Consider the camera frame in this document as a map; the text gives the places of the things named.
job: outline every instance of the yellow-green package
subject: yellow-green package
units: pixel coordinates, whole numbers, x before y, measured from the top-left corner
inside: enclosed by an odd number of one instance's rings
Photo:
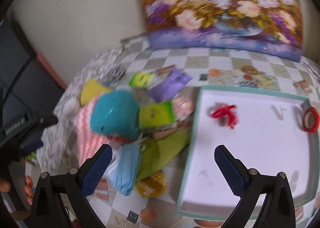
[[[135,73],[129,82],[129,86],[148,88],[152,84],[155,76],[153,73]]]
[[[142,106],[139,109],[139,128],[141,130],[170,128],[175,122],[176,118],[170,101]]]
[[[155,140],[152,137],[146,140],[136,181],[157,173],[189,143],[190,134],[184,129],[179,129],[161,140]]]

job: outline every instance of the white wall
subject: white wall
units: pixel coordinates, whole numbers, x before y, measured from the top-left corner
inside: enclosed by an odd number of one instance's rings
[[[144,31],[138,0],[15,0],[12,11],[66,83],[92,56]]]

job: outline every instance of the blue gripper pad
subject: blue gripper pad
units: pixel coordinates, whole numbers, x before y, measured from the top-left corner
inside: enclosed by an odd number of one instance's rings
[[[214,151],[214,160],[216,161],[221,173],[230,186],[235,196],[244,196],[246,185],[249,182],[247,168],[223,145],[216,147]]]
[[[112,148],[103,144],[79,169],[78,184],[84,197],[92,195],[112,159]]]

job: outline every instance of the olive green cloth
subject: olive green cloth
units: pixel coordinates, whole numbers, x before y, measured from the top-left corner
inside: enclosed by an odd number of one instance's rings
[[[190,134],[185,130],[177,130],[168,137],[155,140],[153,137],[145,141],[145,150],[138,169],[136,180],[154,175],[170,162],[190,143]]]

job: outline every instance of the wall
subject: wall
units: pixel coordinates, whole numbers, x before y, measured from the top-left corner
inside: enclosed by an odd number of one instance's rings
[[[303,54],[318,62],[320,14],[311,0],[301,5]],[[92,56],[144,31],[138,0],[15,0],[12,11],[66,83]]]

